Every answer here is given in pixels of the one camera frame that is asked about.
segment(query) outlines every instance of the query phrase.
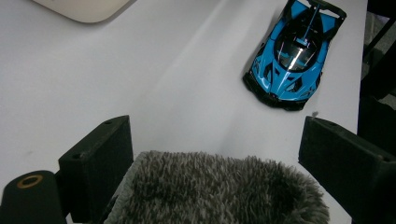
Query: gray plush object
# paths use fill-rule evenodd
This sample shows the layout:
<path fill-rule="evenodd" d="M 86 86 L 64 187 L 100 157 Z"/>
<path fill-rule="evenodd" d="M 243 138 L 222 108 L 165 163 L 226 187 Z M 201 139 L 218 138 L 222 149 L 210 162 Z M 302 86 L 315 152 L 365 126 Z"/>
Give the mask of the gray plush object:
<path fill-rule="evenodd" d="M 105 224 L 328 223 L 316 181 L 255 157 L 143 152 Z"/>

